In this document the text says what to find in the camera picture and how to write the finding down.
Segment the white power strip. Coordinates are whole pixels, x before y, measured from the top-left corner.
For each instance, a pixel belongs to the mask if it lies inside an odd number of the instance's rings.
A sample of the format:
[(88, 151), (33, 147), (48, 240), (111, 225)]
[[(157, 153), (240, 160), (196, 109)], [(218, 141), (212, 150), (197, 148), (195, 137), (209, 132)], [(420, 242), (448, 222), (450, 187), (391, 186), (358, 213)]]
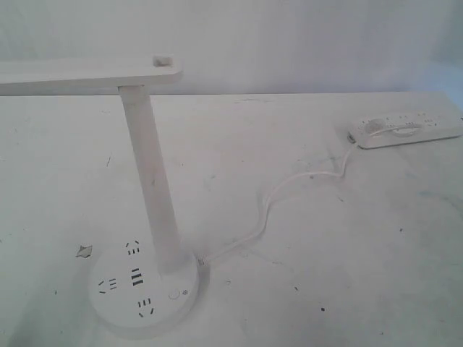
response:
[(369, 150), (462, 136), (462, 116), (424, 111), (388, 113), (352, 121), (348, 140)]

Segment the white desk lamp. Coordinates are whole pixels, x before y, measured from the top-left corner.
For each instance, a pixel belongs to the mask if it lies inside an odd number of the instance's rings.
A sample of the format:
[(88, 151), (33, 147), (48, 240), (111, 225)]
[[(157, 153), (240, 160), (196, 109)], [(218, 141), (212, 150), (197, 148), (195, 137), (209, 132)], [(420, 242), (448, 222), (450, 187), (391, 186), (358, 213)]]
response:
[(90, 302), (115, 333), (141, 338), (165, 330), (192, 308), (199, 286), (198, 262), (181, 242), (158, 140), (151, 85), (182, 76), (171, 56), (4, 62), (1, 90), (115, 87), (122, 99), (153, 243), (132, 239), (102, 254), (89, 278)]

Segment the torn paper scrap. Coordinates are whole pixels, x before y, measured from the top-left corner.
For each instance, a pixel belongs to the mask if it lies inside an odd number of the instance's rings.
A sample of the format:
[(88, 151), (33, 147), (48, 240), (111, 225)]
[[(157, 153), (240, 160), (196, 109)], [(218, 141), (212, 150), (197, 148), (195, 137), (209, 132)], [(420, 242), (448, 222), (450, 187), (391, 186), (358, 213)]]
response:
[(92, 251), (93, 251), (93, 246), (92, 245), (80, 246), (80, 248), (78, 249), (77, 254), (75, 256), (86, 259), (86, 258), (91, 256)]

